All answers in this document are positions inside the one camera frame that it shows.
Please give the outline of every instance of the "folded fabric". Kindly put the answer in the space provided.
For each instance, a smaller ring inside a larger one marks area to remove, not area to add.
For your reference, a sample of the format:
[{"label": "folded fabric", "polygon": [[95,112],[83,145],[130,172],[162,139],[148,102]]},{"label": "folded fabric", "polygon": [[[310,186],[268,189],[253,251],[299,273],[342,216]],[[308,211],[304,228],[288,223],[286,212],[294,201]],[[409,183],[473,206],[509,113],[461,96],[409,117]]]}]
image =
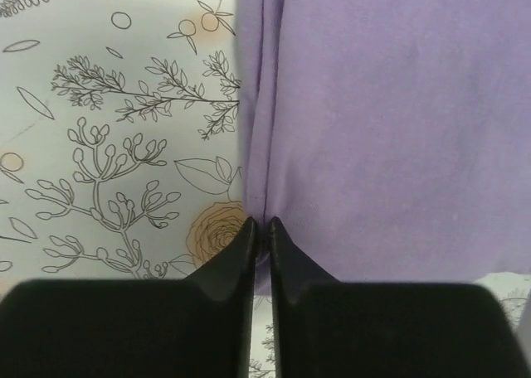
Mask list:
[{"label": "folded fabric", "polygon": [[344,281],[531,270],[531,0],[239,9],[249,215]]}]

